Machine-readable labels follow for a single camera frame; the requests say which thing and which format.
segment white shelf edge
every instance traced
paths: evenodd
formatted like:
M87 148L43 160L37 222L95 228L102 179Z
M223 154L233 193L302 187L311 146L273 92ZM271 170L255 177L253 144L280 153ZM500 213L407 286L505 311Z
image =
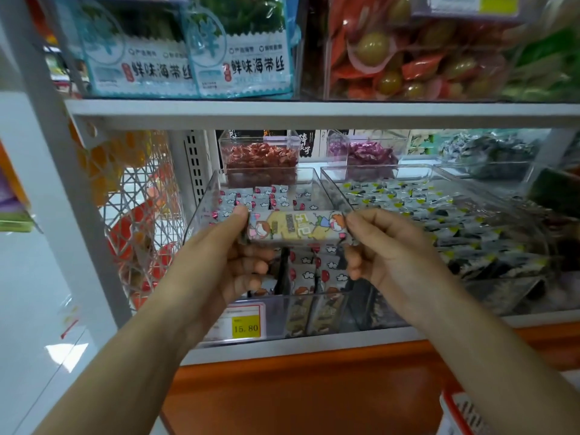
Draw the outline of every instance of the white shelf edge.
M536 327L561 324L580 320L580 310L555 311L551 313L525 314L504 317L513 328ZM388 328L326 336L299 337L296 339L268 340L265 342L242 343L190 351L181 365L227 362L251 358L288 356L291 354L315 353L348 348L382 345L386 343L410 342L424 339L413 327Z
M109 129L576 127L580 104L84 99L69 113Z

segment forearm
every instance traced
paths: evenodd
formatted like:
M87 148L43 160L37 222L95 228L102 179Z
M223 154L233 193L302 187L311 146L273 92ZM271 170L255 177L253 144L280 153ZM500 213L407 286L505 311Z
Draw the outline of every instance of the forearm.
M149 434L185 355L168 312L145 305L98 353L36 435Z
M429 316L422 329L498 434L580 433L580 395L471 296L457 291Z

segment person's right hand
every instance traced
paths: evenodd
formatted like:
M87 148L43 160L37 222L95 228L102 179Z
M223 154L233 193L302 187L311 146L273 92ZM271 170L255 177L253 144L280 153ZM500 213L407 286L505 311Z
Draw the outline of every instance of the person's right hand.
M348 246L345 258L351 279L364 278L377 287L395 311L424 330L444 315L448 296L464 289L447 269L424 232L410 220L383 209L351 212L346 223L361 242Z

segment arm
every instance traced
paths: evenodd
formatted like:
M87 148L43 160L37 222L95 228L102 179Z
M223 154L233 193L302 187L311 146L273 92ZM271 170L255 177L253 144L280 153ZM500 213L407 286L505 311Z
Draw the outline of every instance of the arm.
M149 434L181 360L229 302L260 286L274 252L234 246L247 225L227 221L191 238L139 313L98 353L36 435Z
M580 433L580 395L503 321L476 302L410 221L372 209L347 217L365 278L421 330L498 434Z

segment person's left hand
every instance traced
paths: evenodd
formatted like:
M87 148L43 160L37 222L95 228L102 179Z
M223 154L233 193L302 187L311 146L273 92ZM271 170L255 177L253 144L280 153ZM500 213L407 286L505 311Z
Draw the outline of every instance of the person's left hand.
M160 306L170 318L171 333L185 333L187 350L204 338L229 303L260 288L275 253L238 244L247 225L248 208L239 205L226 221L190 238L143 306Z

